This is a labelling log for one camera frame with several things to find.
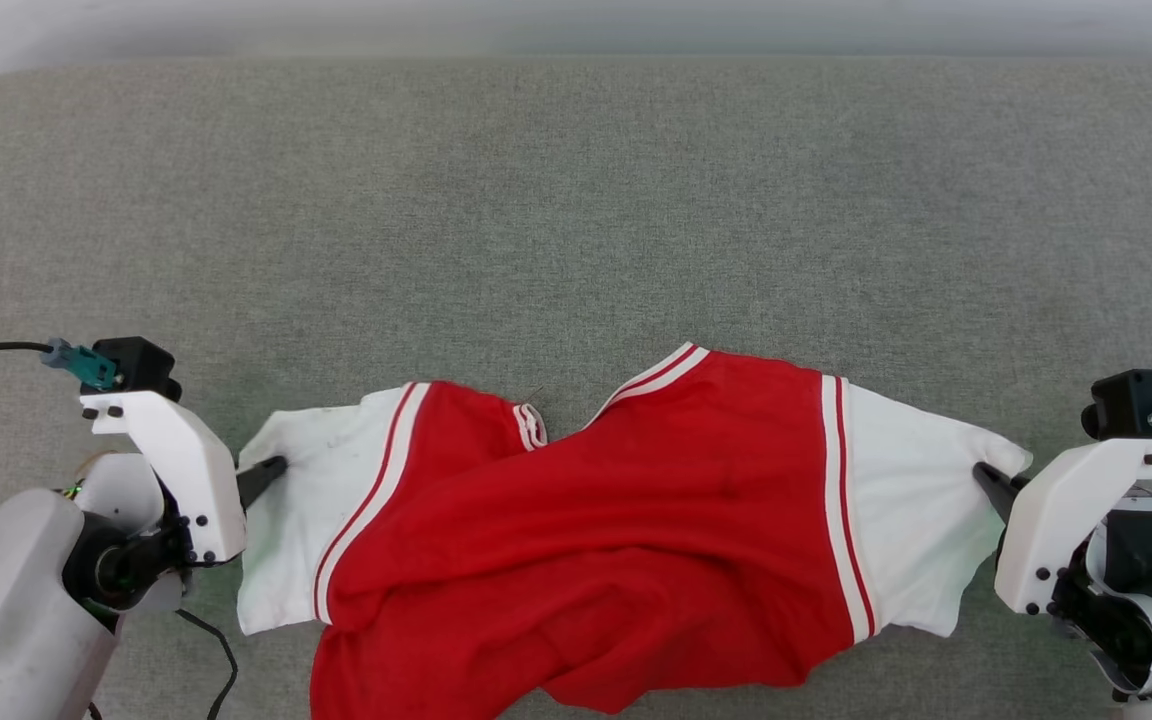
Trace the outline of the red and white jersey shirt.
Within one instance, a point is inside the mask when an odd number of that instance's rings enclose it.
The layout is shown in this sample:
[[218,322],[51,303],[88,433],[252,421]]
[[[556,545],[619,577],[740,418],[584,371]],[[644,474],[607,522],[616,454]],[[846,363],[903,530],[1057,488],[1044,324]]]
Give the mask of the red and white jersey shirt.
[[685,343],[550,439],[535,407],[406,382],[279,411],[238,469],[242,632],[320,621],[312,720],[495,720],[543,689],[799,685],[886,626],[950,635],[1024,448],[787,361]]

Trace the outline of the grey fabric sofa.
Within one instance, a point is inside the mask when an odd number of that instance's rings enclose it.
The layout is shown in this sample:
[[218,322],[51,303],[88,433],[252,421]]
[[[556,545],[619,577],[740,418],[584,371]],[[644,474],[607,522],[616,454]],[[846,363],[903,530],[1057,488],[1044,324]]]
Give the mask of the grey fabric sofa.
[[157,65],[0,77],[0,488],[70,484],[35,344],[143,336],[228,448],[445,381],[547,437],[679,347],[1030,457],[1152,367],[1152,65]]

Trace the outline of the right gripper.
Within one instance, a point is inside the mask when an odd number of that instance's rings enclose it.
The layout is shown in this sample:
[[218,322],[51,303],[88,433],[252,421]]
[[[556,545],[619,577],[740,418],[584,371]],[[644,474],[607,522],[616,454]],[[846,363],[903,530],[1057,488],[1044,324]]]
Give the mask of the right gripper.
[[[973,479],[1002,523],[1024,488],[990,462]],[[1061,569],[1049,615],[1091,643],[1091,655],[1119,703],[1152,703],[1152,497],[1126,497]]]

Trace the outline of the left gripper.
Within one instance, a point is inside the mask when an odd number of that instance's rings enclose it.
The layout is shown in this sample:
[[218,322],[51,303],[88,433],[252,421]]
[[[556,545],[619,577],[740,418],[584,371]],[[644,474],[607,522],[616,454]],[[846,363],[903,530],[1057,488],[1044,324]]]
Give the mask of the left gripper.
[[[288,461],[271,456],[236,473],[244,511],[285,477]],[[93,615],[180,611],[192,585],[192,541],[177,502],[141,454],[100,454],[68,498],[82,511],[77,541],[61,583]]]

